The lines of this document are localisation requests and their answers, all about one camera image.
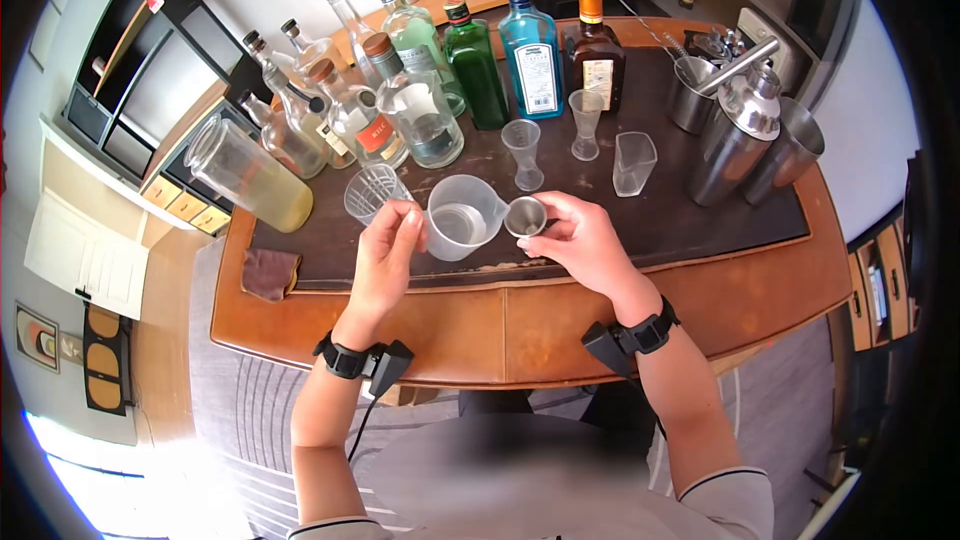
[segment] white door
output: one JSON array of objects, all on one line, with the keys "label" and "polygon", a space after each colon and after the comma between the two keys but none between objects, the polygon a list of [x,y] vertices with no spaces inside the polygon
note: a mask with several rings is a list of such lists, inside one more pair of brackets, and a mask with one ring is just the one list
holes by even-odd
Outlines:
[{"label": "white door", "polygon": [[44,190],[30,227],[24,265],[66,293],[139,319],[148,253],[138,242]]}]

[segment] person's left hand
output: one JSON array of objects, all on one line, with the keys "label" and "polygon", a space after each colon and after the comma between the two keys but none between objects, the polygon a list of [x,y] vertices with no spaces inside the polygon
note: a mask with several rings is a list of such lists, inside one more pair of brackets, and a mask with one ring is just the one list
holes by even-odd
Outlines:
[{"label": "person's left hand", "polygon": [[416,202],[388,200],[360,234],[353,291],[344,315],[370,329],[401,301],[410,282],[410,257],[424,252],[424,212]]}]

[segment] jar with yellow liquid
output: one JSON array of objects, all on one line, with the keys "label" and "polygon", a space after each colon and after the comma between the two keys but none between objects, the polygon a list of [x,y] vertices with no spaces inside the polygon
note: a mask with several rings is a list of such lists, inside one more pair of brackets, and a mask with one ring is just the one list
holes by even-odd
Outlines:
[{"label": "jar with yellow liquid", "polygon": [[199,129],[183,164],[207,186],[279,232],[300,228],[313,209],[310,188],[220,114]]}]

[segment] drawer handle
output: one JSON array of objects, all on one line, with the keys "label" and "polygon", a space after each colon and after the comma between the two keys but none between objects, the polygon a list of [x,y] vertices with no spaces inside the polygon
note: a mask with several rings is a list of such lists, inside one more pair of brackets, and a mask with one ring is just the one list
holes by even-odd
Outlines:
[{"label": "drawer handle", "polygon": [[893,280],[893,283],[894,283],[894,299],[900,300],[900,281],[897,279],[896,269],[890,270],[890,278]]}]

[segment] shirt sleeve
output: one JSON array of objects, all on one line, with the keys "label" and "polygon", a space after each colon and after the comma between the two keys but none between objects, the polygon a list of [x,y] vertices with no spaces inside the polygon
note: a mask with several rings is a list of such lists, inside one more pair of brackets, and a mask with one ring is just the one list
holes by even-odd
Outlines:
[{"label": "shirt sleeve", "polygon": [[309,522],[287,532],[287,540],[392,540],[394,534],[369,517]]},{"label": "shirt sleeve", "polygon": [[773,488],[762,469],[732,467],[705,475],[690,484],[678,500],[734,537],[773,538]]}]

